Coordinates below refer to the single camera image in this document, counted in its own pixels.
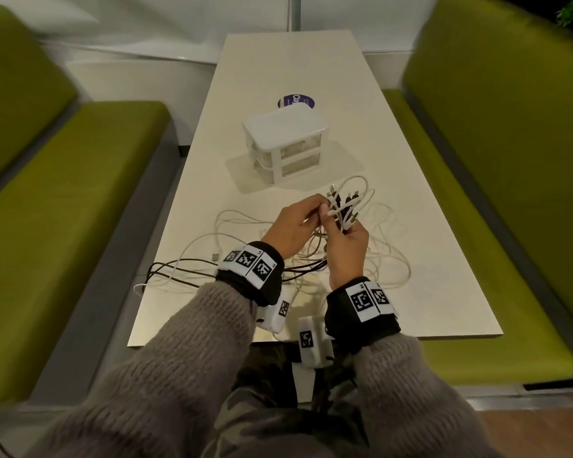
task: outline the green backrest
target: green backrest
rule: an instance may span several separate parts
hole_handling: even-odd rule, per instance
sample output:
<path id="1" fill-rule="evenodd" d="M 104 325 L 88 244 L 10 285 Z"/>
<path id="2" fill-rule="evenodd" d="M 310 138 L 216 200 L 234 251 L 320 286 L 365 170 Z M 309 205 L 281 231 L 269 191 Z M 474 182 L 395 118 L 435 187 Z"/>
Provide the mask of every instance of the green backrest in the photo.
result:
<path id="1" fill-rule="evenodd" d="M 0 6 L 0 172 L 76 94 L 31 32 Z"/>
<path id="2" fill-rule="evenodd" d="M 573 35 L 439 0 L 404 84 L 573 314 Z"/>

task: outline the hand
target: hand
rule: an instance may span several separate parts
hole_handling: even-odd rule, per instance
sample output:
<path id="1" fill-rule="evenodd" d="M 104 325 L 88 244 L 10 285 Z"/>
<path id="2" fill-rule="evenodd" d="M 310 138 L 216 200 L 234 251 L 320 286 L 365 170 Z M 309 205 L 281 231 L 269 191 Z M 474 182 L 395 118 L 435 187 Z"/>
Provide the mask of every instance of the hand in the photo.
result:
<path id="1" fill-rule="evenodd" d="M 298 203 L 284 207 L 280 215 L 261 239 L 274 247 L 283 259 L 293 257 L 306 245 L 320 226 L 318 207 L 328 204 L 327 198 L 315 194 Z"/>
<path id="2" fill-rule="evenodd" d="M 321 205 L 318 213 L 327 232 L 327 262 L 329 265 L 329 286 L 337 289 L 354 278 L 363 276 L 369 233 L 357 220 L 342 233 L 334 217 L 329 217 L 329 207 Z"/>

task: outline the sweater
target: sweater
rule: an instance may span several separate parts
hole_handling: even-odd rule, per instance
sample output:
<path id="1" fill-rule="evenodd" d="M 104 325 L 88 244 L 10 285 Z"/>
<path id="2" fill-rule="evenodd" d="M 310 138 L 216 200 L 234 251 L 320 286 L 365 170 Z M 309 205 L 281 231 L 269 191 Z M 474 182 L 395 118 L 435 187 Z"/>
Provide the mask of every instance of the sweater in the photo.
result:
<path id="1" fill-rule="evenodd" d="M 205 284 L 27 457 L 198 457 L 248 353 L 256 311 L 230 285 Z M 363 347 L 354 366 L 371 455 L 500 456 L 471 406 L 425 364 L 415 338 L 396 334 Z M 310 437 L 271 440 L 249 444 L 245 455 L 331 456 Z"/>

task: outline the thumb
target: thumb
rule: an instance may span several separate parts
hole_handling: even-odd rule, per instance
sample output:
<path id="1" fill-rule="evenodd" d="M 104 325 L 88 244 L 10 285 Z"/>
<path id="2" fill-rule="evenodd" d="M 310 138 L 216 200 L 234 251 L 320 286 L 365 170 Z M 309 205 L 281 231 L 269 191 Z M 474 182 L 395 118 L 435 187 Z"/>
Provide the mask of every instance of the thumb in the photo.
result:
<path id="1" fill-rule="evenodd" d="M 327 212 L 329 211 L 329 206 L 327 204 L 321 204 L 318 208 L 318 215 L 321 218 L 322 226 L 324 227 L 327 235 L 329 237 L 334 236 L 336 233 L 340 232 L 337 228 L 336 220 L 333 217 L 329 217 Z"/>

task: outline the person's left arm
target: person's left arm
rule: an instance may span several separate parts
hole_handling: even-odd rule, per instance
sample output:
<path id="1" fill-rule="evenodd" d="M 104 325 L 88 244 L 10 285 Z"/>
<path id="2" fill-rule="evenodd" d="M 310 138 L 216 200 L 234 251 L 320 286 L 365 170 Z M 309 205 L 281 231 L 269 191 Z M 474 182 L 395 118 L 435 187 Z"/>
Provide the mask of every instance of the person's left arm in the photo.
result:
<path id="1" fill-rule="evenodd" d="M 323 202 L 315 195 L 285 207 L 263 242 L 283 258 L 296 254 L 320 224 L 315 211 Z M 219 279 L 202 286 L 27 456 L 199 456 L 255 331 L 250 290 Z"/>

